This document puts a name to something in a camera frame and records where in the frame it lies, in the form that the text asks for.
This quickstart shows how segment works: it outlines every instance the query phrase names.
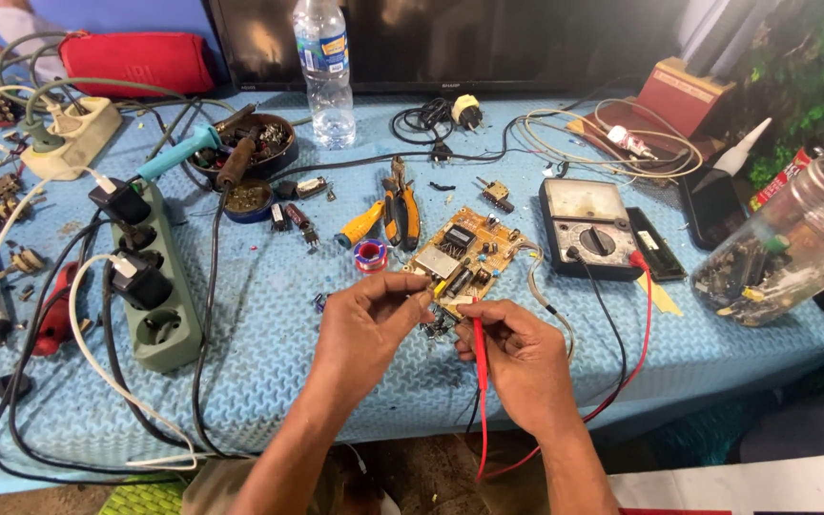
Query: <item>hand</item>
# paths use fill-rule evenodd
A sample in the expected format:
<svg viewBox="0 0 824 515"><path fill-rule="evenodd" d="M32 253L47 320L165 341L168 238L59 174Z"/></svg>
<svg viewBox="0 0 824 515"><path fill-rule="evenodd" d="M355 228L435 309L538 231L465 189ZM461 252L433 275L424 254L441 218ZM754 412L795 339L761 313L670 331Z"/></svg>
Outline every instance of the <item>hand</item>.
<svg viewBox="0 0 824 515"><path fill-rule="evenodd" d="M567 369L565 337L510 300L460 304L457 310L481 317L489 378L511 419L540 444L560 436L563 426L582 426ZM454 344L460 358L475 360L473 323L458 323Z"/></svg>
<svg viewBox="0 0 824 515"><path fill-rule="evenodd" d="M427 277L381 272L326 299L308 385L354 409L383 377L399 343L434 320Z"/></svg>

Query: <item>tv screen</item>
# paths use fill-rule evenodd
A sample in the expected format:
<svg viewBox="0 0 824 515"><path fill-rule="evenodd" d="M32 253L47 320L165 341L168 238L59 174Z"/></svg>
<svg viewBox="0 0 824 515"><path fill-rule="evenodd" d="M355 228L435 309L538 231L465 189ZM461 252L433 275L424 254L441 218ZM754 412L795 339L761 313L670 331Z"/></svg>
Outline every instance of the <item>tv screen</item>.
<svg viewBox="0 0 824 515"><path fill-rule="evenodd" d="M295 0L209 0L245 91L305 88ZM563 91L644 76L680 52L688 0L347 0L357 92Z"/></svg>

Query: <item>power supply board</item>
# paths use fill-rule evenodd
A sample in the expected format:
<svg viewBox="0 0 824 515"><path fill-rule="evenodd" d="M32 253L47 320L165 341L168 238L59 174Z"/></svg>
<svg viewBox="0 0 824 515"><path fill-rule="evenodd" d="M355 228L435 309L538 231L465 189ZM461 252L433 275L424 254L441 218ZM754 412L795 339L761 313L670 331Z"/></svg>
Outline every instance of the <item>power supply board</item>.
<svg viewBox="0 0 824 515"><path fill-rule="evenodd" d="M463 207L402 271L430 276L435 303L459 321L463 316L457 304L485 297L514 257L513 247L524 240L519 230L503 226L497 216L480 216Z"/></svg>

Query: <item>blue textured mat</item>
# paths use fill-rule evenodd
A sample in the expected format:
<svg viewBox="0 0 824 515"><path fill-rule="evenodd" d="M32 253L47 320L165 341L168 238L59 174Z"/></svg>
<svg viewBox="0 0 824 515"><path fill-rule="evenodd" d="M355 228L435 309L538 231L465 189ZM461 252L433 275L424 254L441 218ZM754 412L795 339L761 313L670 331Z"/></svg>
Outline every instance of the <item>blue textured mat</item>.
<svg viewBox="0 0 824 515"><path fill-rule="evenodd" d="M299 94L240 94L229 99L235 107L257 101L265 101L260 111L287 119L303 118L308 113L305 98ZM412 149L395 140L387 127L396 111L421 102L423 99L413 97L357 98L358 139L349 150L327 151L316 147L309 124L300 126L301 157L296 164L336 162ZM496 150L500 147L503 127L514 116L560 104L563 104L560 100L485 101L486 129L477 134L453 134L448 143L455 152L463 154L477 155ZM177 107L160 108L165 120L171 119L177 110ZM205 107L205 112L213 119L225 115L223 109L211 105ZM159 136L153 117L137 118L134 113L128 113L124 116L119 136L93 167L106 175L125 179L132 175ZM589 146L567 143L565 134L548 136L554 138L552 141L557 142L557 146L568 148L575 154L601 157ZM510 144L522 147L516 141ZM406 162L407 178L417 184L425 239L456 210L469 205L482 215L497 213L506 226L519 228L524 236L546 246L537 198L546 164L542 158L525 152L511 152L496 163L454 160L446 168L436 167L425 158L409 158ZM328 203L324 195L319 195L299 203L325 239L319 252L313 255L307 253L307 246L297 231L273 235L268 223L240 226L224 220L214 315L216 342L203 375L202 389L210 435L222 448L256 451L262 449L274 434L298 394L313 356L319 316L311 306L311 300L317 292L335 291L360 278L350 254L328 236L336 234L350 218L365 211L381 197L380 178L387 173L388 162L321 172L334 184L333 191L338 200ZM475 181L476 174L508 185L515 212L505 215L487 205L480 194L481 186ZM608 172L578 166L572 166L568 176L624 181L621 176L613 177ZM29 172L25 178L28 185L35 180ZM457 190L436 192L427 186L429 181L455 184ZM704 259L705 253L693 247L686 231L677 230L685 220L672 207L676 205L675 190L658 191L640 185L641 182L621 190L625 205L642 207L658 231L669 240L686 269L691 271ZM184 256L197 310L201 312L210 259L212 217L207 215L217 204L217 197L198 192L179 169L166 173L157 185L166 197L171 220L189 221L176 227L174 236ZM93 181L85 177L48 185L49 201L36 206L33 222L17 225L8 237L52 259L71 235L87 224L93 204L86 195L93 186ZM656 195L646 194L651 191ZM103 230L95 250L110 249L107 231ZM409 255L400 257L405 261ZM554 324L554 319L539 309L525 286L530 261L526 256L517 258L495 284L490 297L514 299ZM391 256L390 267L398 268L396 256ZM19 291L30 283L40 286L41 278L13 276L8 280ZM618 377L618 345L588 281L554 276L546 264L536 274L536 283L574 325L578 348L571 374L578 402L589 411ZM655 309L650 353L644 371L631 388L619 396L619 401L594 422L595 425L824 360L824 313L811 301L771 327L749 329L705 312L693 299L687 283L669 283L665 288L685 316L661 314ZM646 295L635 283L604 282L601 292L634 363L642 344ZM28 318L33 302L17 300L15 292L10 296L14 299L17 320ZM86 311L89 318L96 317L100 310L99 293L89 292L87 302L80 310ZM119 300L113 303L113 320L120 361L131 391L194 434L189 409L192 365L163 376L140 368L131 357L129 333ZM100 334L99 329L94 330L88 340L95 356L105 364L107 359ZM0 376L11 372L17 356L14 344L0 348ZM28 374L34 380L35 390L20 406L18 424L29 444L40 452L63 459L111 465L179 452L157 442L142 430L122 398L97 377L72 345L64 345L55 356L34 358ZM384 380L351 416L340 439L376 440L459 429L468 420L468 406L475 385L474 367L457 360L449 339L428 341L416 332L400 346ZM487 410L495 418L505 418L494 394L488 397ZM5 427L3 423L0 447L6 462L29 472L52 474L52 471L30 464L18 453ZM37 485L0 473L0 491L33 486Z"/></svg>

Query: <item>white power strip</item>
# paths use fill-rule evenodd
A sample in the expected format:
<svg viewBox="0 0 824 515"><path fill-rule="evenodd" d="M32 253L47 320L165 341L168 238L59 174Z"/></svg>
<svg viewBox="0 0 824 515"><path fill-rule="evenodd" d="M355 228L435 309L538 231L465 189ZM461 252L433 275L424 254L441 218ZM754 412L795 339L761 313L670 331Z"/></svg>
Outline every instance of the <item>white power strip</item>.
<svg viewBox="0 0 824 515"><path fill-rule="evenodd" d="M51 152L35 152L33 146L21 152L21 160L40 179L56 181L78 179L83 170L68 170L73 167L88 166L110 141L116 129L120 127L122 122L120 111L116 110L109 99L89 96L82 97L79 102L90 112L84 116L78 116L74 105L66 109L65 115L82 122L82 126L59 133L65 138L65 145ZM57 134L55 124L48 126L47 130L51 134Z"/></svg>

